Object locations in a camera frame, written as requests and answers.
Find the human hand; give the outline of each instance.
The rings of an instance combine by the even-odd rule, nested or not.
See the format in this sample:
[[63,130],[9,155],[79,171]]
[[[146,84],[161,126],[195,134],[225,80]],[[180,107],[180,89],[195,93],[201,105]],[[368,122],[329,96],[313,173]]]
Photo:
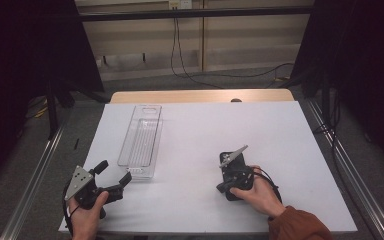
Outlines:
[[73,240],[95,239],[99,226],[99,214],[107,201],[108,195],[108,192],[102,192],[90,210],[78,207],[79,204],[74,197],[68,201],[71,212],[71,222],[73,224]]
[[[251,166],[254,172],[261,174],[260,167]],[[280,216],[286,208],[279,201],[270,184],[262,177],[254,175],[254,184],[250,190],[241,190],[232,187],[230,192],[236,197],[242,198],[260,213],[272,218]]]

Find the metal frame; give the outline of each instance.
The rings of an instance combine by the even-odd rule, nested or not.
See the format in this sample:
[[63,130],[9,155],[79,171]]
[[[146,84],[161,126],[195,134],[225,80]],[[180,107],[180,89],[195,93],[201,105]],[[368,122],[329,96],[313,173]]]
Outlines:
[[[319,105],[314,100],[308,100],[308,104],[318,124],[320,126],[324,126],[322,111]],[[323,130],[326,130],[326,140],[332,146],[334,133],[332,132],[332,130],[328,131],[326,127],[323,127]],[[340,163],[342,169],[346,173],[348,179],[350,180],[351,185],[356,191],[360,201],[366,208],[366,211],[372,219],[374,225],[379,231],[382,239],[384,239],[384,211],[382,210],[381,206],[376,201],[376,199],[373,197],[370,190],[367,188],[366,184],[364,183],[363,179],[355,168],[351,158],[348,156],[347,152],[345,151],[344,147],[338,139],[335,140],[334,154],[336,159],[338,159],[338,162]]]
[[294,15],[311,14],[313,6],[297,7],[266,7],[266,8],[223,8],[223,9],[185,9],[185,10],[160,10],[143,12],[115,12],[115,13],[83,13],[79,15],[44,15],[40,19],[51,22],[97,22],[143,19],[167,18],[200,18],[200,17],[233,17],[233,16],[258,16],[258,15]]
[[33,204],[34,197],[36,196],[40,184],[42,183],[43,177],[45,176],[49,162],[52,159],[65,126],[67,125],[70,113],[71,109],[64,110],[64,113],[62,114],[63,120],[61,126],[58,128],[53,138],[48,140],[45,150],[43,151],[39,163],[37,164],[36,169],[33,172],[33,175],[30,178],[30,181],[27,184],[22,197],[18,202],[14,212],[12,213],[10,220],[5,226],[5,229],[0,237],[1,240],[17,239],[18,234],[20,233],[23,223],[30,210],[30,207]]

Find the transparent plastic tray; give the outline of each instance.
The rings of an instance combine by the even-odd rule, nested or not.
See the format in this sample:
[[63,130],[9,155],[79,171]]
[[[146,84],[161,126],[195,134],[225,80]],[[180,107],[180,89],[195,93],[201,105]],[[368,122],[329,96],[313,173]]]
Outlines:
[[118,165],[133,178],[152,178],[162,131],[161,106],[135,106]]

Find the wrist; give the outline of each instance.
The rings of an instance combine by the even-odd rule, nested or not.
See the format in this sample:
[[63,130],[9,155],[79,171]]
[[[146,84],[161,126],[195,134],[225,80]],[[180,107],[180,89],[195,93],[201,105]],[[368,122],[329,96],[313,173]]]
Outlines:
[[285,212],[285,210],[286,210],[286,207],[283,206],[282,204],[279,204],[271,208],[268,215],[270,216],[270,218],[274,219],[282,215]]
[[71,240],[95,240],[95,235],[90,234],[75,234]]

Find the orange sleeve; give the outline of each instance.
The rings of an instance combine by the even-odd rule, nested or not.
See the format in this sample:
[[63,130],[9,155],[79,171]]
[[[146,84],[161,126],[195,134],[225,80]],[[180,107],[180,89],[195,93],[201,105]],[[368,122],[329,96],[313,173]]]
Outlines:
[[285,212],[269,221],[271,240],[330,240],[329,229],[313,214],[288,206]]

